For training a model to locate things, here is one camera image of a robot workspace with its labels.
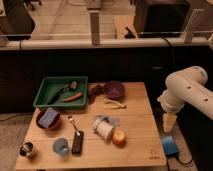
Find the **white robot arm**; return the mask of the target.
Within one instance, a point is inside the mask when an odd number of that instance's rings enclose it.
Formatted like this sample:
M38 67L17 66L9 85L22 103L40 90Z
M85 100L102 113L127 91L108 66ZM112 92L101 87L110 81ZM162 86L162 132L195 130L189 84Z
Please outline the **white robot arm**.
M213 120L213 92L204 87L207 72L200 66L191 66L173 72L165 79L166 89L157 98L163 113L163 130L170 132L177 114L189 103Z

